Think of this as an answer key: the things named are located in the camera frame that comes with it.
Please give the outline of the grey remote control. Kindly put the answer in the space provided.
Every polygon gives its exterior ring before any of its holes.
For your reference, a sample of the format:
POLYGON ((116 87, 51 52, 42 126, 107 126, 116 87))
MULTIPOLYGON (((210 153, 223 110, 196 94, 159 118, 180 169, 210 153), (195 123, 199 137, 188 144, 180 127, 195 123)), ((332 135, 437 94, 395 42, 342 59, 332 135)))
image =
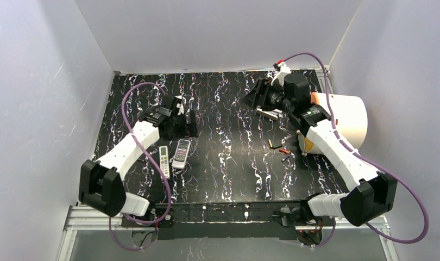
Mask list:
POLYGON ((172 167, 175 169, 184 169, 187 162, 187 154, 190 150, 191 142, 189 140, 180 139, 178 141, 175 155, 172 161, 172 167))

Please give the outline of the gold black battery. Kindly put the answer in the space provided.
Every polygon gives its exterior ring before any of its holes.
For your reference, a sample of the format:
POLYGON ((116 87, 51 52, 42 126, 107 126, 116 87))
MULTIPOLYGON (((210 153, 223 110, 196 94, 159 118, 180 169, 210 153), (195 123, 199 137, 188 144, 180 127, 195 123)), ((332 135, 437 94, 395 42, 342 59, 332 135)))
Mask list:
POLYGON ((269 148, 272 150, 276 150, 282 148, 282 144, 274 144, 271 140, 268 140, 269 148))

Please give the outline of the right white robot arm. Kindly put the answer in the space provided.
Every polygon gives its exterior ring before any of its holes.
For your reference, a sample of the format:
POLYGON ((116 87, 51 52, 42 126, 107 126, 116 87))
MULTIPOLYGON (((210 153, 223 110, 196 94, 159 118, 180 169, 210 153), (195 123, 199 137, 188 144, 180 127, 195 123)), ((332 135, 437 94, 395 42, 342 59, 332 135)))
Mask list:
POLYGON ((252 109, 286 113, 292 126, 321 150, 345 182, 348 193, 314 194, 302 200, 296 210, 299 218, 339 217, 361 226, 392 210, 397 180, 356 157, 346 139, 335 134, 330 114, 311 102, 305 76, 290 73, 277 83, 260 78, 241 102, 252 109))

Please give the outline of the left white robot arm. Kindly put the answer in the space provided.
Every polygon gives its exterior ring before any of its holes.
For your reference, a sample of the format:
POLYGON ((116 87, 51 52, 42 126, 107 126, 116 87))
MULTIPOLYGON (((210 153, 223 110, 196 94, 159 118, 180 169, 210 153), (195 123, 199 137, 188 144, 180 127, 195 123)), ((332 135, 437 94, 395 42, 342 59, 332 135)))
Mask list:
POLYGON ((110 217, 127 214, 145 216, 150 202, 126 192, 125 175, 147 149, 159 140, 197 137, 196 112, 165 116, 146 113, 111 151, 98 160, 86 160, 80 168, 79 202, 110 217))

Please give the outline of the slim white remote control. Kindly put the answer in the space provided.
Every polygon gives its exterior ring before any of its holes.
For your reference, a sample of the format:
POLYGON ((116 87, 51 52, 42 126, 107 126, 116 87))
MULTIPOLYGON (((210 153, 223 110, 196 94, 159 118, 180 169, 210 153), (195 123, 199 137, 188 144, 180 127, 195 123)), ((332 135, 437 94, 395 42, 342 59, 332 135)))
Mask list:
POLYGON ((159 147, 159 163, 160 169, 166 179, 170 179, 169 154, 167 146, 159 147))

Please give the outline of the red black battery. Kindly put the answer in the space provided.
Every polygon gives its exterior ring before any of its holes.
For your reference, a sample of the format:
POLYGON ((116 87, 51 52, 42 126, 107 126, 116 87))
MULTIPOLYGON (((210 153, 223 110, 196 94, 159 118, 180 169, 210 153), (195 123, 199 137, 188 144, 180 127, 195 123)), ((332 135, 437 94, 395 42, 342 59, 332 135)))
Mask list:
POLYGON ((290 153, 291 153, 290 150, 287 150, 287 149, 284 149, 284 148, 279 148, 279 151, 280 151, 281 153, 284 153, 284 154, 290 154, 290 153))

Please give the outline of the white cylindrical container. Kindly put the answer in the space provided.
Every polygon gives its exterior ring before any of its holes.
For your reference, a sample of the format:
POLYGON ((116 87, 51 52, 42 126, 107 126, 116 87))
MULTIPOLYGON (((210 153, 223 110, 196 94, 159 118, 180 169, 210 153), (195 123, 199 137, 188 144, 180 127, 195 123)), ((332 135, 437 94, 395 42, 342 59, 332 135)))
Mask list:
MULTIPOLYGON (((327 112, 329 107, 326 95, 320 92, 311 93, 311 102, 321 105, 327 112)), ((359 149, 366 137, 368 117, 363 100, 357 96, 329 94, 329 102, 335 113, 335 125, 355 149, 359 149)), ((303 135, 298 135, 302 155, 322 154, 321 150, 303 135)))

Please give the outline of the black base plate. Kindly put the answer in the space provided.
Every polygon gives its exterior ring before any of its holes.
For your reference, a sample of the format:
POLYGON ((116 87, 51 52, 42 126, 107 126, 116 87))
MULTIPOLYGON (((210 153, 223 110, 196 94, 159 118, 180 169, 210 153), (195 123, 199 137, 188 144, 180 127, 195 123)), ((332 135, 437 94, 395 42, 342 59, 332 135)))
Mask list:
POLYGON ((174 203, 153 205, 139 221, 163 219, 149 225, 159 239, 277 238, 301 240, 305 245, 322 242, 323 220, 300 211, 298 201, 174 203))

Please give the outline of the aluminium frame rail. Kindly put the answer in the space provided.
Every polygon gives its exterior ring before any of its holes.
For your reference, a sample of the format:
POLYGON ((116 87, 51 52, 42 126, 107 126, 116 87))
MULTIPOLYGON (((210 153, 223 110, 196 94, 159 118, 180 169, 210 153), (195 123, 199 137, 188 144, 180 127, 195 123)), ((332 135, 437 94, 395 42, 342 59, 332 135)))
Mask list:
POLYGON ((391 241, 344 220, 324 228, 321 247, 277 238, 183 238, 152 243, 147 228, 123 228, 121 218, 71 207, 58 260, 398 260, 391 241))

